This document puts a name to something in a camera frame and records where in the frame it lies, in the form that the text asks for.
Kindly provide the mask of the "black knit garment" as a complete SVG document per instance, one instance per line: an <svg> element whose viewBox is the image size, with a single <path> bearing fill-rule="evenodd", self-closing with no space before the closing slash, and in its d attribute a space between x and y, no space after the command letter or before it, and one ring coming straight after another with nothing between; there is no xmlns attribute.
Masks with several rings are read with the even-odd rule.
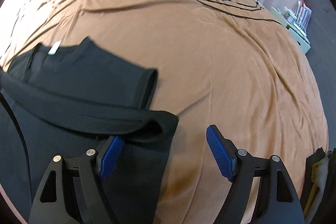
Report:
<svg viewBox="0 0 336 224"><path fill-rule="evenodd" d="M56 155L125 143L103 185L120 223L152 223L178 117L153 111L154 68L134 65L90 38L53 50L37 44L1 71L1 186L24 220Z"/></svg>

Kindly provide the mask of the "brown bed blanket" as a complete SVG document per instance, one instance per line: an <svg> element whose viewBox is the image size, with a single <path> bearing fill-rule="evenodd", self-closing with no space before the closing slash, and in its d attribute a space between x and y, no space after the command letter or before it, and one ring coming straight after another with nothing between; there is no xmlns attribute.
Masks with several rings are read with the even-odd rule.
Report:
<svg viewBox="0 0 336 224"><path fill-rule="evenodd" d="M158 70L150 105L179 117L152 223L210 223L230 183L206 143L215 124L251 154L276 154L301 193L305 160L328 145L315 77L289 32L266 10L208 8L195 0L5 0L1 66L37 44L98 47Z"/></svg>

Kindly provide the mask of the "white bedside nightstand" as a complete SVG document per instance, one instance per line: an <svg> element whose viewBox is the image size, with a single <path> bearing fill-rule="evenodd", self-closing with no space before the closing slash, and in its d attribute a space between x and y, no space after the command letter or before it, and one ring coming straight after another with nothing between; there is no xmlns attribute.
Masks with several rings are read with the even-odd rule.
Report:
<svg viewBox="0 0 336 224"><path fill-rule="evenodd" d="M287 7L281 11L279 8L275 8L273 6L269 11L273 17L289 31L291 36L298 43L303 53L307 54L311 49L310 41L307 38L306 33L296 22L297 17L294 12Z"/></svg>

